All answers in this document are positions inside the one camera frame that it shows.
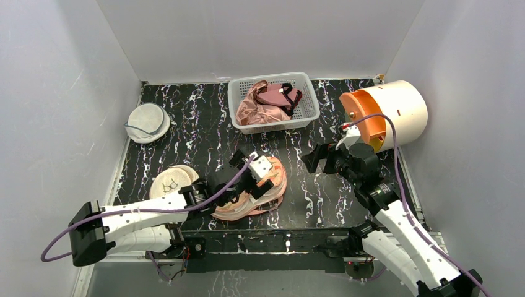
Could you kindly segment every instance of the marble surface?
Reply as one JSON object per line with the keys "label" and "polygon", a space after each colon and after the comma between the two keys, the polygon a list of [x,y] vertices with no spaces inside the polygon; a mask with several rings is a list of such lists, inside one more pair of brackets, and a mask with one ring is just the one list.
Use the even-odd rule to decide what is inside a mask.
{"label": "marble surface", "polygon": [[[142,102],[154,102],[170,115],[171,128],[151,144],[129,144],[115,205],[149,198],[153,179],[172,165],[193,167],[201,176],[217,171],[237,149],[263,151],[281,160],[289,183],[275,211],[235,223],[214,218],[185,222],[183,230],[293,229],[354,226],[370,214],[357,202],[347,181],[318,170],[308,174],[299,157],[315,143],[332,142],[344,121],[339,95],[373,85],[371,79],[314,80],[321,116],[304,129],[244,135],[228,112],[227,84],[146,85]],[[392,176],[393,151],[379,154],[381,174]]]}

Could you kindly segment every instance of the pink garment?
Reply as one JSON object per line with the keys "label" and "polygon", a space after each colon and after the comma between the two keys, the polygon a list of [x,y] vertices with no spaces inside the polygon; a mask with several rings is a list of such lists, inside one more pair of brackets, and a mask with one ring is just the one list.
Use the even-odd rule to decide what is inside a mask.
{"label": "pink garment", "polygon": [[265,92],[268,82],[262,80],[256,82],[249,88],[246,98],[241,101],[237,109],[237,123],[243,126],[252,124],[264,124],[288,121],[292,117],[287,116],[286,113],[278,106],[262,105],[257,103],[255,98],[260,92]]}

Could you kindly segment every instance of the white plastic basket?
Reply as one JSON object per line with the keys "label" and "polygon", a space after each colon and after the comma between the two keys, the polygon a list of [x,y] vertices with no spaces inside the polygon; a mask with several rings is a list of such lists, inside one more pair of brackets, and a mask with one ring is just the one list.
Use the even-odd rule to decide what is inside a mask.
{"label": "white plastic basket", "polygon": [[[301,98],[298,106],[293,110],[291,120],[246,126],[237,123],[235,115],[241,101],[246,97],[249,88],[260,80],[266,80],[269,84],[282,84],[284,82],[289,82],[294,88],[303,92],[303,98]],[[244,134],[304,128],[311,121],[319,117],[319,102],[315,96],[312,83],[310,82],[308,75],[304,72],[290,72],[234,79],[228,84],[228,108],[230,110],[230,118],[232,119],[233,127],[236,127]]]}

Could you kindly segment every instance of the tabletop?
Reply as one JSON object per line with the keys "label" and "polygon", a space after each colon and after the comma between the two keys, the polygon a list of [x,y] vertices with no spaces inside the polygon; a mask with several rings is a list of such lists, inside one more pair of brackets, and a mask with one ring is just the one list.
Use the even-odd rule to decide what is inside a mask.
{"label": "tabletop", "polygon": [[[300,156],[310,153],[316,143],[336,140],[336,127],[344,122],[339,96],[374,82],[345,79],[312,83],[321,112],[317,120],[303,129],[251,135],[242,134],[231,124],[227,83],[145,85],[141,103],[162,106],[170,116],[171,127],[151,144],[130,141],[114,204],[148,199],[153,179],[169,166],[189,165],[204,176],[228,166],[233,153],[242,149],[245,153],[259,150],[281,160],[289,179],[283,203],[276,210],[237,222],[212,217],[188,221],[183,230],[334,228],[355,226],[371,218],[346,180],[320,170],[309,174]],[[393,151],[378,156],[381,174],[393,176]]]}

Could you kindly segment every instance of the cylinder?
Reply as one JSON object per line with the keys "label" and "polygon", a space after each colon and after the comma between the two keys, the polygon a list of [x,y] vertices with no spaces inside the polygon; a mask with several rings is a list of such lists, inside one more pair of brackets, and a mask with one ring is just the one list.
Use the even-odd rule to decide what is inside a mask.
{"label": "cylinder", "polygon": [[[343,93],[339,99],[353,121],[373,113],[389,117],[396,128],[398,145],[414,141],[427,126],[425,100],[413,85],[403,80]],[[373,117],[357,127],[363,141],[376,153],[394,147],[392,128],[384,118]]]}

